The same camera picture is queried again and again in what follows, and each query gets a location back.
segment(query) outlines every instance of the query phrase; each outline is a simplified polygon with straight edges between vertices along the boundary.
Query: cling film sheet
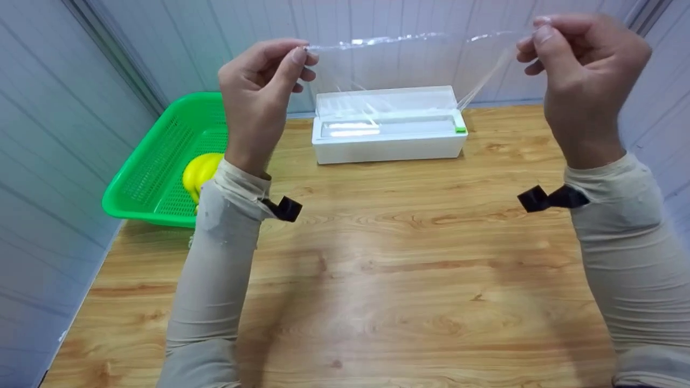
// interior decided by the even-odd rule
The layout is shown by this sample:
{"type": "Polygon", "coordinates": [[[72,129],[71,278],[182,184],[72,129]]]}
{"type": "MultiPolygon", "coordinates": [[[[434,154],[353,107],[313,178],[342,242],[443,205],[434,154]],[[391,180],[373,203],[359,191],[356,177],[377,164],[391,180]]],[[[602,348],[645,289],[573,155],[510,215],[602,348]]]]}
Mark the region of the cling film sheet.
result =
{"type": "Polygon", "coordinates": [[[310,85],[317,116],[325,122],[359,117],[361,123],[348,125],[371,128],[384,119],[404,117],[405,112],[416,111],[419,116],[420,112],[462,111],[492,77],[504,72],[516,53],[515,43],[529,33],[495,31],[464,37],[426,32],[308,46],[307,51],[319,55],[313,68],[317,79],[310,85]],[[431,87],[445,87],[449,98],[404,94],[439,90],[431,87]],[[324,104],[324,96],[337,99],[324,104]]]}

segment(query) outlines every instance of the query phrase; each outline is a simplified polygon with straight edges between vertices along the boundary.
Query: yellow banana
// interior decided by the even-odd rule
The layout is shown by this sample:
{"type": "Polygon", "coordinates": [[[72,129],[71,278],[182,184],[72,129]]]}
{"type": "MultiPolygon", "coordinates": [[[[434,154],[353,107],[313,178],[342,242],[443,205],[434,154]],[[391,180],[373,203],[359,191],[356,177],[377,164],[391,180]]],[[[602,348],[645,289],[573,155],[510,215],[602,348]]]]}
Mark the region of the yellow banana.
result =
{"type": "Polygon", "coordinates": [[[199,166],[204,162],[205,159],[208,159],[209,157],[210,154],[208,153],[195,157],[191,160],[191,162],[189,162],[189,164],[187,164],[187,167],[185,167],[184,172],[182,173],[182,186],[185,190],[187,190],[195,203],[199,203],[199,193],[195,188],[195,176],[199,166]]]}
{"type": "Polygon", "coordinates": [[[218,169],[218,164],[222,158],[223,154],[221,153],[211,154],[211,156],[208,159],[205,159],[204,163],[199,166],[195,182],[195,188],[197,189],[198,193],[201,192],[201,185],[213,178],[213,174],[215,174],[216,170],[218,169]]]}
{"type": "Polygon", "coordinates": [[[182,186],[192,197],[194,203],[199,203],[201,185],[213,177],[222,158],[222,153],[205,153],[192,159],[185,167],[182,173],[182,186]]]}

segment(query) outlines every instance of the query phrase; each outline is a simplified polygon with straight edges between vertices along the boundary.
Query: wood grain tabletop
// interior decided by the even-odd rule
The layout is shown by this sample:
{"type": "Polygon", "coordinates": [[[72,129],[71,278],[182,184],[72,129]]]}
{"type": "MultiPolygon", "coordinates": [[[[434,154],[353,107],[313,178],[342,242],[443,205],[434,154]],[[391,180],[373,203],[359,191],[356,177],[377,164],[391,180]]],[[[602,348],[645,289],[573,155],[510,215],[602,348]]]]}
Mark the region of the wood grain tabletop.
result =
{"type": "MultiPolygon", "coordinates": [[[[458,159],[318,166],[289,121],[268,172],[304,205],[262,226],[238,340],[245,387],[606,387],[613,352],[540,106],[467,110],[458,159]]],[[[192,231],[127,222],[43,387],[154,387],[192,231]]]]}

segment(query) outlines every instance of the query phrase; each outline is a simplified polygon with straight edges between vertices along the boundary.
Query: black wrist strap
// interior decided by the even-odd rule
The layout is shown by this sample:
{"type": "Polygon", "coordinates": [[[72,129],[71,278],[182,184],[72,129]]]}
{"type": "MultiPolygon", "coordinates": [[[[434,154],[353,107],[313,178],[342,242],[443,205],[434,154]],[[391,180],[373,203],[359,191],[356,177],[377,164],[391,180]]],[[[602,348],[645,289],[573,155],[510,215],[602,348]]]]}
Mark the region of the black wrist strap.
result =
{"type": "Polygon", "coordinates": [[[279,204],[274,204],[268,198],[262,199],[261,202],[281,221],[294,222],[302,211],[302,204],[287,197],[283,197],[279,204]]]}
{"type": "Polygon", "coordinates": [[[565,184],[549,195],[537,185],[518,195],[517,199],[527,213],[547,210],[550,207],[579,208],[589,203],[584,194],[565,184]]]}

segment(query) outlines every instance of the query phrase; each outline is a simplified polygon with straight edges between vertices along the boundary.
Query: sleeve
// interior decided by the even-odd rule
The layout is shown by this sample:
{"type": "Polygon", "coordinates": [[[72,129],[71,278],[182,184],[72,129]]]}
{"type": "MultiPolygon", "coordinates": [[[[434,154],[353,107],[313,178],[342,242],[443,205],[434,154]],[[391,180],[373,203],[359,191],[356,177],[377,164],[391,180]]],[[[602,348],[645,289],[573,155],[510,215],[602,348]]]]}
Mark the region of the sleeve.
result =
{"type": "Polygon", "coordinates": [[[628,153],[567,169],[584,270],[618,355],[617,386],[690,387],[690,260],[650,170],[628,153]]]}
{"type": "Polygon", "coordinates": [[[259,226],[274,217],[261,202],[269,186],[222,160],[202,187],[158,387],[239,386],[235,341],[259,226]]]}

